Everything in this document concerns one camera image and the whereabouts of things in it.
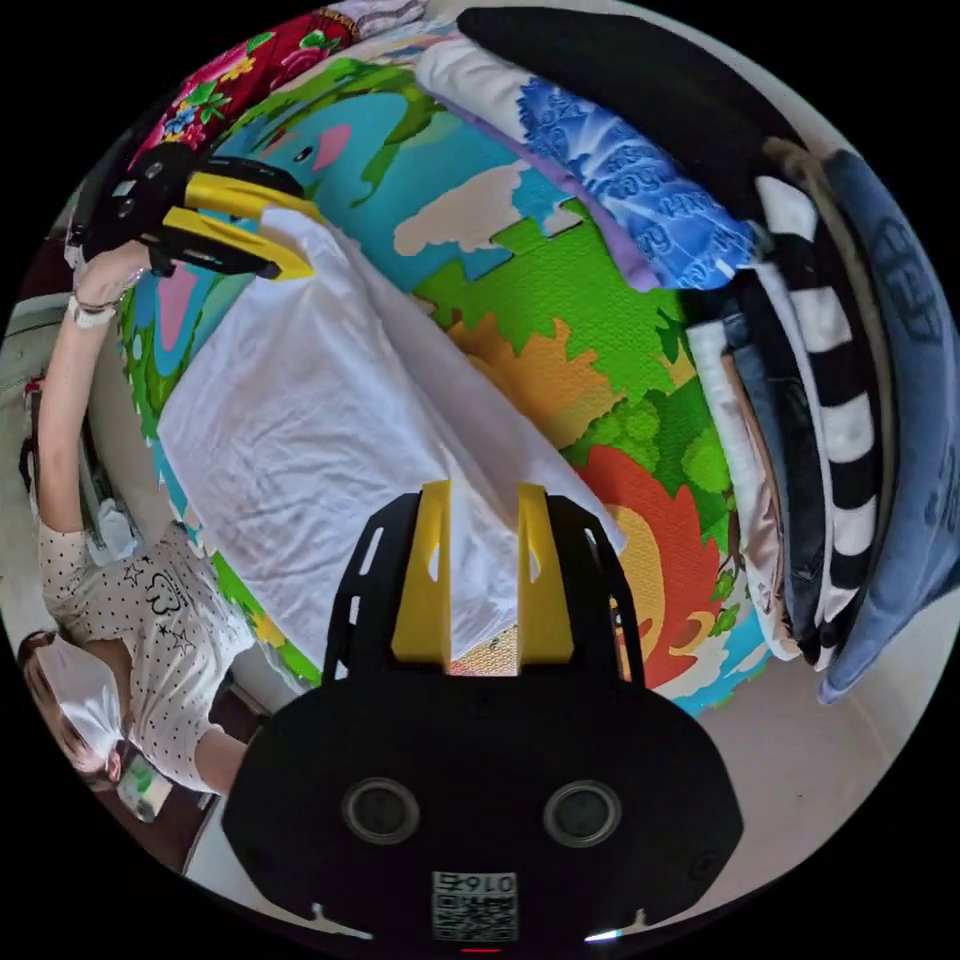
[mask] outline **red floral fabric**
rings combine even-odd
[[[159,143],[212,142],[271,91],[359,39],[349,17],[326,8],[251,37],[186,80],[137,156]]]

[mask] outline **folded clothes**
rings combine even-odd
[[[716,289],[754,261],[754,230],[616,114],[464,37],[424,51],[417,82],[574,176],[634,240],[660,286]]]
[[[829,623],[862,586],[876,529],[880,462],[864,358],[836,290],[820,276],[813,242],[820,222],[816,207],[805,193],[776,177],[758,177],[757,190],[776,265],[762,265],[761,282],[776,283],[788,293],[782,309],[772,299],[781,323],[795,324],[800,333],[812,377],[809,389],[820,411],[830,509],[819,613]]]
[[[730,287],[687,297],[697,322],[722,321],[731,356],[762,425],[784,509],[784,601],[792,636],[804,656],[819,655],[817,611],[827,529],[821,447],[814,423],[815,396],[801,373],[794,341],[778,319],[758,275],[742,271]]]
[[[920,610],[960,586],[960,332],[916,233],[877,175],[846,151],[824,169],[866,251],[899,419],[890,522],[820,688],[831,703]]]
[[[774,504],[775,481],[764,467],[723,362],[727,338],[722,321],[692,326],[687,338],[730,469],[740,518],[740,553],[763,636],[774,656],[792,660],[800,650],[783,624],[782,533]]]
[[[517,484],[625,539],[557,451],[334,228],[268,210],[314,277],[254,279],[193,358],[158,435],[204,538],[279,630],[323,663],[334,594],[368,518],[453,483],[454,657],[517,615]]]
[[[654,276],[650,265],[640,253],[639,248],[627,232],[610,216],[609,213],[581,186],[573,174],[568,173],[559,163],[551,160],[549,157],[534,153],[526,145],[517,140],[513,140],[506,134],[501,133],[496,127],[491,126],[486,120],[462,110],[455,103],[445,100],[441,96],[435,96],[434,99],[443,104],[452,114],[460,117],[461,120],[472,124],[478,130],[485,133],[488,137],[496,140],[497,143],[511,150],[520,160],[528,163],[532,169],[540,173],[545,179],[549,180],[558,190],[576,197],[586,207],[587,212],[593,218],[597,229],[603,236],[604,243],[613,262],[617,265],[623,279],[640,293],[646,293],[655,289],[659,284]]]
[[[803,147],[779,138],[768,140],[764,145],[764,153],[780,167],[785,177],[795,186],[802,188],[813,201],[820,214],[820,221],[826,228],[826,233],[829,234],[837,255],[842,261],[856,302],[856,309],[852,311],[848,309],[847,317],[850,320],[858,359],[865,357],[870,359],[867,365],[869,369],[865,371],[867,392],[871,398],[871,408],[875,408],[874,421],[879,427],[880,435],[877,529],[868,565],[869,577],[873,572],[880,545],[883,543],[887,524],[890,521],[897,461],[897,415],[894,409],[893,375],[887,335],[866,261],[843,214],[837,207],[837,201],[823,165]],[[821,231],[818,231],[818,236],[822,236]],[[821,264],[824,262],[825,253],[826,245],[818,247],[817,255]]]
[[[803,143],[753,84],[696,43],[640,17],[479,7],[464,36],[622,117],[738,220],[762,219],[754,177],[767,137]]]

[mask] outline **blue jeans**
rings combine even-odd
[[[726,311],[723,322],[737,373],[773,464],[783,523],[783,596],[793,635],[803,647],[817,633],[814,617],[823,576],[825,527],[820,459],[810,407],[799,376],[769,375],[753,342],[749,322],[740,310]]]

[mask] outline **white t-shirt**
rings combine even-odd
[[[209,561],[171,526],[144,556],[97,567],[83,533],[41,523],[40,576],[50,615],[77,643],[119,637],[129,651],[131,743],[164,776],[208,790],[197,744],[216,728],[210,707],[231,663],[256,642]]]

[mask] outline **black and white striped shirt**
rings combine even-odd
[[[756,187],[773,241],[768,264],[779,273],[792,317],[781,316],[782,298],[771,300],[781,322],[799,328],[816,389],[808,399],[819,410],[818,433],[829,465],[824,477],[829,559],[818,609],[820,621],[829,623],[863,585],[876,528],[879,451],[869,374],[841,298],[818,268],[815,237],[821,223],[813,202],[774,176],[758,177]],[[761,280],[764,269],[769,278],[769,266],[761,265]],[[818,666],[829,662],[827,636]]]

